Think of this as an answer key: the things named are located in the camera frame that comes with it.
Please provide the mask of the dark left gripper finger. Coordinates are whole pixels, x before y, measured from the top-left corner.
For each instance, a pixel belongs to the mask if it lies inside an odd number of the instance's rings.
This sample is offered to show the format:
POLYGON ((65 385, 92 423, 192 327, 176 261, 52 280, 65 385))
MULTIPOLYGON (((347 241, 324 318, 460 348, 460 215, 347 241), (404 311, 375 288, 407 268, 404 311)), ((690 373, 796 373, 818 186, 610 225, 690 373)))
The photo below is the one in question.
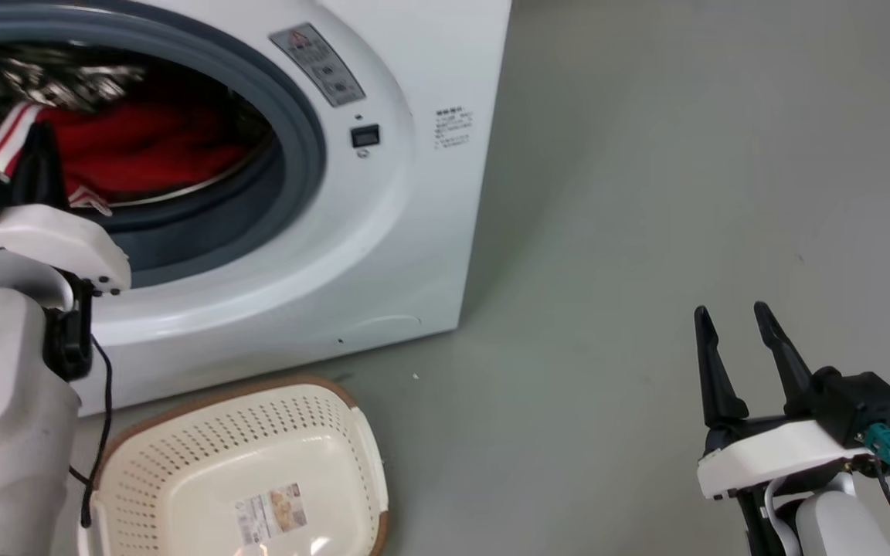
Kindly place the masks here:
POLYGON ((12 172, 12 204, 34 204, 39 196, 40 140, 29 138, 15 158, 12 172))
POLYGON ((56 133, 50 122, 39 123, 39 204, 70 210, 56 133))

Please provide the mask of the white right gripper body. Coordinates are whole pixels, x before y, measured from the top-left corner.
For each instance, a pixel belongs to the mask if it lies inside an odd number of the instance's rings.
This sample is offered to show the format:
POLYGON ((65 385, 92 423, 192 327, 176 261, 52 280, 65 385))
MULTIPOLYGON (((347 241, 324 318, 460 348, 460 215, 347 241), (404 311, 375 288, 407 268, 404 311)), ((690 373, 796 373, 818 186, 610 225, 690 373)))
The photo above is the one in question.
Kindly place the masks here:
POLYGON ((755 488, 777 497, 838 487, 852 465, 869 461, 863 446, 845 447, 815 420, 704 419, 707 436, 697 462, 703 497, 723 499, 755 488))

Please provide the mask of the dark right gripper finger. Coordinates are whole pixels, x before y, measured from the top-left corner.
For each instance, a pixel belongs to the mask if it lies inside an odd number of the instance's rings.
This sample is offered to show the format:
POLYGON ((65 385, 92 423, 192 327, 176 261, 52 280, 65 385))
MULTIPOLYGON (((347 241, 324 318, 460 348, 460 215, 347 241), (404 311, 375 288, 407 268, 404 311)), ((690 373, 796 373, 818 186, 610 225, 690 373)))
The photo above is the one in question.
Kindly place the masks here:
POLYGON ((695 334, 704 425, 719 429, 744 422, 749 410, 732 387, 719 352, 719 334, 706 306, 696 307, 695 334))
POLYGON ((780 322, 763 300, 753 304, 757 328, 763 343, 771 351, 786 401, 783 407, 788 418, 808 418, 811 409, 812 373, 795 348, 780 322))

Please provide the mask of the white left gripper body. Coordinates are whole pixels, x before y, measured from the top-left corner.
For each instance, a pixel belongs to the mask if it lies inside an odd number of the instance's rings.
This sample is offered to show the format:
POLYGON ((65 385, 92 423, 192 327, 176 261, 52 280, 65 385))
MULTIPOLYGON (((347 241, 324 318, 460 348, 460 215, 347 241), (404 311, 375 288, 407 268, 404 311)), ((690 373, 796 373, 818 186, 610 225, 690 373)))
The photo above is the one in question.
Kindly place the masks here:
POLYGON ((133 285, 128 256, 101 225, 49 207, 18 205, 0 215, 0 289, 32 299, 73 299, 74 283, 117 294, 133 285))

